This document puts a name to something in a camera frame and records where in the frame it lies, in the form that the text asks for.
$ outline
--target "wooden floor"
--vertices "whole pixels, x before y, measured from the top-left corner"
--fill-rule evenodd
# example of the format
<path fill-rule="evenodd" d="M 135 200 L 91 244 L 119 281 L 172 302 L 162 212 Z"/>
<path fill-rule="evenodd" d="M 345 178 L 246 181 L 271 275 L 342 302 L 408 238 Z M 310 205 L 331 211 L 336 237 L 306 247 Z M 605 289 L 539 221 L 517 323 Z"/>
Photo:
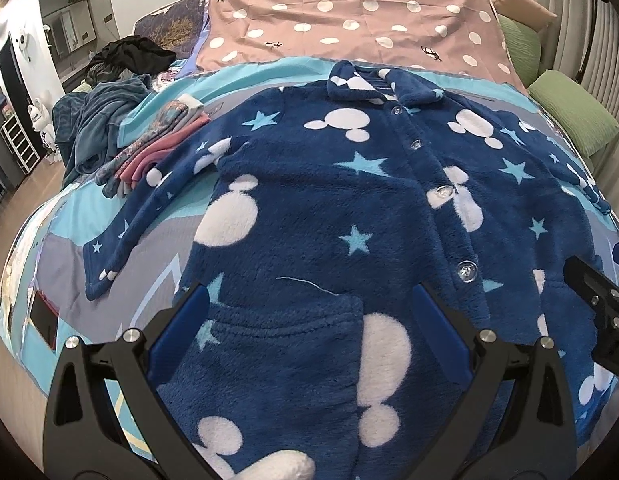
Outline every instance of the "wooden floor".
<path fill-rule="evenodd" d="M 60 190 L 64 167 L 43 160 L 0 205 L 0 280 L 9 249 L 27 217 Z M 0 417 L 22 450 L 42 467 L 46 398 L 0 339 Z"/>

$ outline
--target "silver screw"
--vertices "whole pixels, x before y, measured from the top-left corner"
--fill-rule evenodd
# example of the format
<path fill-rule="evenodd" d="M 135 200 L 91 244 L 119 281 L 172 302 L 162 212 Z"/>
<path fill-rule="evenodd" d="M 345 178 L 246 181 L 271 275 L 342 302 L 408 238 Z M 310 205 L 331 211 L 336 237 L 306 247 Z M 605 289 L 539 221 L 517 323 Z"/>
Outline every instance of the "silver screw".
<path fill-rule="evenodd" d="M 552 348 L 554 348 L 554 340 L 547 336 L 541 337 L 541 346 L 542 348 L 551 350 Z"/>
<path fill-rule="evenodd" d="M 76 348 L 79 343 L 80 343 L 80 339 L 78 338 L 78 336 L 71 335 L 67 338 L 67 341 L 65 341 L 65 347 L 69 349 Z"/>
<path fill-rule="evenodd" d="M 485 330 L 481 330 L 478 336 L 483 343 L 493 343 L 494 341 L 496 341 L 496 332 L 488 328 L 486 328 Z"/>
<path fill-rule="evenodd" d="M 138 330 L 137 328 L 130 328 L 129 330 L 125 331 L 125 333 L 122 335 L 122 338 L 125 339 L 125 341 L 127 341 L 128 343 L 135 343 L 140 339 L 140 330 Z"/>

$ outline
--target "shirt collar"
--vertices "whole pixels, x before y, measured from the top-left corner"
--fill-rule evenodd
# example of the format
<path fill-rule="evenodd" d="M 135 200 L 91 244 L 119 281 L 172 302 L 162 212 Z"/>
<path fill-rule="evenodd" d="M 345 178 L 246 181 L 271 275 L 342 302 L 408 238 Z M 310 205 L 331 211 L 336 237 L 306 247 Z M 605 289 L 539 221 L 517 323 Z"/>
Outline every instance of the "shirt collar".
<path fill-rule="evenodd" d="M 363 101 L 382 105 L 398 101 L 407 108 L 440 101 L 444 91 L 431 81 L 400 68 L 363 68 L 339 61 L 329 74 L 327 95 L 335 101 Z"/>

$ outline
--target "pile of clothes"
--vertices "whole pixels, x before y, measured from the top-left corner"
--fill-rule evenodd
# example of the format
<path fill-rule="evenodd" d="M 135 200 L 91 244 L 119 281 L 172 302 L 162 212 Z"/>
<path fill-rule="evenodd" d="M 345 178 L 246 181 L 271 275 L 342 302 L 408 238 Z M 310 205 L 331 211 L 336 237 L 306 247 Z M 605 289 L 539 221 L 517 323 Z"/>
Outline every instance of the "pile of clothes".
<path fill-rule="evenodd" d="M 96 171 L 96 184 L 103 186 L 102 194 L 107 198 L 124 197 L 144 176 L 149 182 L 153 175 L 150 170 L 207 123 L 209 116 L 198 99 L 182 94 L 169 101 L 137 140 Z"/>
<path fill-rule="evenodd" d="M 158 75 L 176 60 L 176 53 L 159 47 L 149 38 L 127 36 L 107 44 L 87 66 L 85 81 L 98 83 L 127 79 L 134 74 Z"/>
<path fill-rule="evenodd" d="M 56 102 L 51 115 L 65 164 L 63 188 L 117 155 L 120 123 L 150 92 L 151 78 L 142 75 L 70 92 Z"/>

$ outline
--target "white rack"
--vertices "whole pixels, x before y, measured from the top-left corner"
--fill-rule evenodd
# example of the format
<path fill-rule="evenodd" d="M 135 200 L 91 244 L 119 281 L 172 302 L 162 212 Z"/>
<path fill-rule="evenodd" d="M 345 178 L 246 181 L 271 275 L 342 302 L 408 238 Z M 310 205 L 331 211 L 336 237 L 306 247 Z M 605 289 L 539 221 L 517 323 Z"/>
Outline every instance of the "white rack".
<path fill-rule="evenodd" d="M 22 128 L 16 114 L 7 119 L 0 127 L 0 133 L 9 151 L 14 154 L 16 161 L 25 174 L 30 174 L 40 160 L 40 155 L 33 147 L 32 142 Z"/>

